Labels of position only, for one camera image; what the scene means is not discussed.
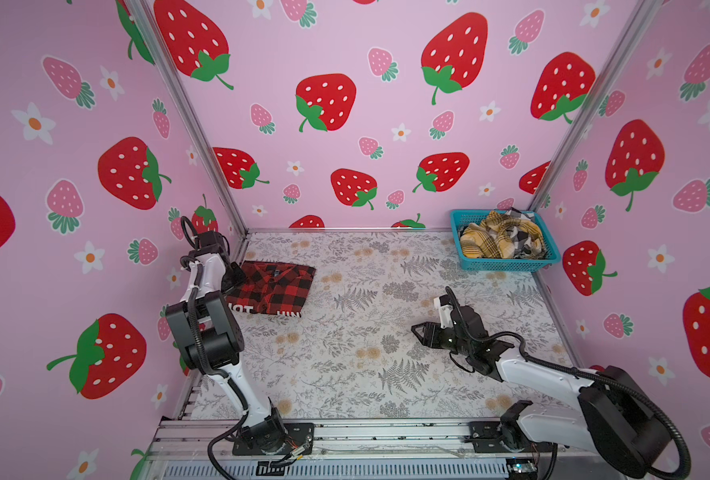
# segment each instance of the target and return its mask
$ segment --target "red and black plaid shirt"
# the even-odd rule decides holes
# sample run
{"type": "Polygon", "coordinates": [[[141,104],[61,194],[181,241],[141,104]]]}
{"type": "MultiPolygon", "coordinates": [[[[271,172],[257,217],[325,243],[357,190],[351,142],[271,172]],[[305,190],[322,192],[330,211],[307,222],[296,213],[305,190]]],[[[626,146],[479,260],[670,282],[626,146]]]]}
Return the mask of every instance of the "red and black plaid shirt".
{"type": "Polygon", "coordinates": [[[246,283],[227,293],[237,312],[301,316],[315,275],[311,266],[277,262],[244,262],[246,283]]]}

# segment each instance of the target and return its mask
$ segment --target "teal plastic basket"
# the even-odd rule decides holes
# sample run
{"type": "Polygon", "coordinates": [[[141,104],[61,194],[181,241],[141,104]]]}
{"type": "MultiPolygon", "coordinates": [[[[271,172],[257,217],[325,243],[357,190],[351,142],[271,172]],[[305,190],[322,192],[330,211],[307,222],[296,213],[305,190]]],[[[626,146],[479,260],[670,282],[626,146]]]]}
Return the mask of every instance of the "teal plastic basket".
{"type": "MultiPolygon", "coordinates": [[[[495,210],[501,214],[506,214],[506,210],[495,210]]],[[[521,210],[524,214],[534,214],[534,223],[542,229],[547,246],[547,255],[544,260],[526,259],[501,259],[501,258],[467,258],[462,254],[462,246],[459,244],[460,231],[469,224],[479,224],[486,218],[491,210],[451,210],[451,230],[453,230],[453,241],[456,244],[456,253],[459,255],[459,265],[462,270],[492,270],[505,272],[536,272],[540,268],[557,264],[560,262],[560,252],[558,246],[547,230],[542,217],[531,211],[521,210]]]]}

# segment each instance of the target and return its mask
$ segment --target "white floral surface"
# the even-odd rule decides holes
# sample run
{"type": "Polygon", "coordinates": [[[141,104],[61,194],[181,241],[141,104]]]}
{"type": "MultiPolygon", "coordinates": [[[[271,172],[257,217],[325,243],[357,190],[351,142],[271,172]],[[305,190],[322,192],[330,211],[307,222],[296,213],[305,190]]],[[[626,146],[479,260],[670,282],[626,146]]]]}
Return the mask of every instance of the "white floral surface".
{"type": "MultiPolygon", "coordinates": [[[[463,372],[411,333],[438,321],[433,298],[449,285],[489,333],[516,331],[533,355],[570,364],[531,274],[461,270],[450,232],[254,234],[246,259],[317,268],[302,318],[235,312],[245,369],[286,418],[487,417],[518,399],[558,403],[463,372]]],[[[228,418],[238,415],[204,380],[192,419],[228,418]]]]}

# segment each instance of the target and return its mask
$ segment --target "black mounting plate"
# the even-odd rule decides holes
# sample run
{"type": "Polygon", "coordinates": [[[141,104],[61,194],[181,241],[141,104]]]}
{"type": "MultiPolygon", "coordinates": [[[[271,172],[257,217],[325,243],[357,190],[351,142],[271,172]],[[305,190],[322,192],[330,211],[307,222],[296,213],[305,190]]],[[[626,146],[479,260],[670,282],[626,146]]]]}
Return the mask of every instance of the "black mounting plate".
{"type": "MultiPolygon", "coordinates": [[[[499,422],[470,422],[469,423],[469,442],[473,444],[475,453],[501,453],[509,452],[504,445],[500,443],[502,436],[497,429],[499,422]]],[[[518,452],[518,455],[523,453],[532,453],[535,450],[531,445],[518,452]]],[[[541,453],[552,452],[552,444],[549,442],[541,442],[536,444],[536,451],[541,453]]]]}
{"type": "MultiPolygon", "coordinates": [[[[305,443],[307,446],[304,448],[302,455],[310,455],[312,453],[312,442],[315,438],[315,424],[314,423],[296,423],[296,422],[284,422],[283,425],[288,430],[288,436],[292,438],[293,442],[301,446],[305,443]]],[[[288,442],[283,443],[283,448],[279,452],[275,452],[272,455],[284,456],[291,452],[293,448],[288,444],[288,442]]],[[[253,448],[248,448],[248,445],[241,439],[237,441],[232,446],[232,455],[239,456],[263,456],[266,455],[262,452],[259,447],[255,446],[253,448]]]]}

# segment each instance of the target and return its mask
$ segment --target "strawberry wallpaper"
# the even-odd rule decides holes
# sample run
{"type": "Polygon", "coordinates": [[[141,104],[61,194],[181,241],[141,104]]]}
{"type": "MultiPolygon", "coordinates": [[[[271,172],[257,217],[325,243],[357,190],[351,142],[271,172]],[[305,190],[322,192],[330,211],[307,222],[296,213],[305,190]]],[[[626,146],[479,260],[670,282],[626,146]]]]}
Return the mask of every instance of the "strawberry wallpaper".
{"type": "Polygon", "coordinates": [[[563,259],[541,275],[583,363],[627,370],[710,478],[710,0],[663,5],[604,93],[542,206],[563,259]]]}
{"type": "Polygon", "coordinates": [[[148,3],[250,228],[528,206],[636,4],[148,3]]]}
{"type": "Polygon", "coordinates": [[[152,62],[123,2],[0,2],[0,478],[137,478],[185,380],[179,217],[237,244],[152,62]]]}

